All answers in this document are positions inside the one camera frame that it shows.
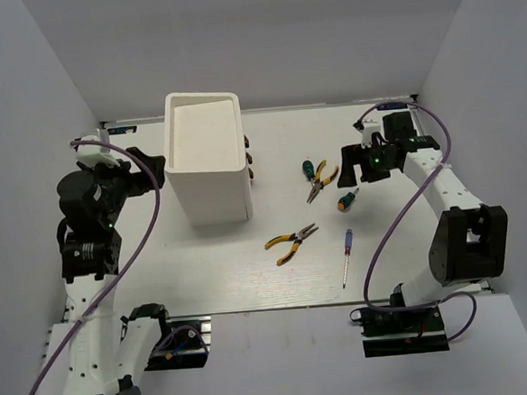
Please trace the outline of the yellow needle-nose pliers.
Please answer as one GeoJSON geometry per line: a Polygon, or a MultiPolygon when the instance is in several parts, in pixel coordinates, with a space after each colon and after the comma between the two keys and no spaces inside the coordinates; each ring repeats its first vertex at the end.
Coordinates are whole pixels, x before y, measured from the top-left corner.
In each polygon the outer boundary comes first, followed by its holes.
{"type": "Polygon", "coordinates": [[[338,174],[338,171],[339,171],[339,167],[336,166],[333,173],[331,175],[329,175],[328,177],[326,178],[322,178],[321,176],[321,172],[322,170],[326,167],[327,165],[327,161],[326,160],[323,160],[321,161],[317,166],[314,165],[314,169],[315,169],[315,178],[314,179],[308,179],[308,181],[310,182],[311,184],[311,189],[310,189],[310,193],[308,194],[308,198],[306,200],[306,202],[309,204],[309,203],[312,203],[313,200],[318,196],[319,192],[325,188],[325,186],[327,186],[328,184],[330,184],[331,182],[334,181],[334,179],[337,177],[337,174],[338,174]]]}
{"type": "Polygon", "coordinates": [[[319,228],[316,227],[314,223],[311,223],[310,225],[303,227],[296,233],[275,236],[272,240],[266,243],[264,249],[269,250],[274,245],[279,243],[292,243],[291,249],[281,259],[276,261],[277,266],[283,266],[285,263],[289,262],[291,259],[294,258],[294,255],[299,250],[299,247],[303,244],[304,240],[308,238],[311,234],[317,232],[318,230],[319,228]]]}

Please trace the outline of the green orange stubby screwdriver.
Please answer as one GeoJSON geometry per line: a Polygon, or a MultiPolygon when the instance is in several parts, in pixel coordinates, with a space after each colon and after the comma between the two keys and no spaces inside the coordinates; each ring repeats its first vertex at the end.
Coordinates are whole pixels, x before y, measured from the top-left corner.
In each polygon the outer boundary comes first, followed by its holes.
{"type": "Polygon", "coordinates": [[[359,188],[356,188],[353,191],[348,191],[346,195],[341,197],[337,203],[338,210],[341,212],[347,211],[355,201],[358,192],[359,188]]]}

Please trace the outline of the white drawer cabinet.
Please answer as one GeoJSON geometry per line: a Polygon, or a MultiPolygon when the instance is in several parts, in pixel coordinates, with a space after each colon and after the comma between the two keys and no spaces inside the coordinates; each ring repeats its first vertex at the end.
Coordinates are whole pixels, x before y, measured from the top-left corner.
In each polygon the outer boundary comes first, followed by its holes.
{"type": "Polygon", "coordinates": [[[165,173],[190,225],[251,219],[250,161],[237,95],[176,92],[164,104],[165,173]]]}

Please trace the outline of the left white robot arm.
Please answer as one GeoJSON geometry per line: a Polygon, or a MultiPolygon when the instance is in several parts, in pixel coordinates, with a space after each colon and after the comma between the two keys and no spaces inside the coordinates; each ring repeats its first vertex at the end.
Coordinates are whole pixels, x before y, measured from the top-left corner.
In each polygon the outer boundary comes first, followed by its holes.
{"type": "Polygon", "coordinates": [[[62,352],[69,354],[62,395],[142,395],[141,375],[153,348],[174,339],[174,325],[161,304],[134,308],[123,320],[127,330],[116,343],[114,296],[151,236],[150,223],[126,262],[119,261],[122,236],[116,222],[128,198],[158,194],[165,183],[165,158],[130,147],[116,160],[102,153],[97,161],[80,158],[78,169],[58,183],[60,211],[57,237],[61,276],[69,306],[69,331],[37,377],[40,386],[62,352]]]}

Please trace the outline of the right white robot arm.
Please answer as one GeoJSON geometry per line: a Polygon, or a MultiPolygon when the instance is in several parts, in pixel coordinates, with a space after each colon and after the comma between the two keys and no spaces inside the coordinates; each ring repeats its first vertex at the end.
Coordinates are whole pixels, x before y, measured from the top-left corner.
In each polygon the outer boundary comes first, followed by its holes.
{"type": "Polygon", "coordinates": [[[410,202],[425,198],[438,218],[428,264],[390,297],[391,320],[402,331],[424,318],[423,308],[436,306],[458,289],[501,276],[505,265],[508,216],[473,195],[447,166],[449,148],[416,132],[411,113],[396,111],[382,121],[360,120],[358,144],[341,149],[338,186],[373,183],[399,170],[418,190],[410,202]]]}

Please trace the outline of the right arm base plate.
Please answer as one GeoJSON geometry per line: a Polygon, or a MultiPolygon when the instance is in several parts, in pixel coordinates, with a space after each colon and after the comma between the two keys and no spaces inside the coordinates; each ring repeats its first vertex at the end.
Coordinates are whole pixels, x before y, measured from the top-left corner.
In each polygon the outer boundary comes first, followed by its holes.
{"type": "Polygon", "coordinates": [[[362,330],[364,355],[367,358],[442,353],[449,342],[438,308],[403,312],[375,312],[355,308],[350,320],[362,330]]]}

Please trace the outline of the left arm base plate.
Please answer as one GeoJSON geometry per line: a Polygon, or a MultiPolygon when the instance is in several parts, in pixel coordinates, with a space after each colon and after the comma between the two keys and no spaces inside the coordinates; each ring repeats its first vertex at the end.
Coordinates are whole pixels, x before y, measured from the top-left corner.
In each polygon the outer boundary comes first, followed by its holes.
{"type": "Polygon", "coordinates": [[[207,364],[211,344],[211,316],[171,317],[166,322],[169,338],[153,348],[147,372],[198,370],[207,364]]]}

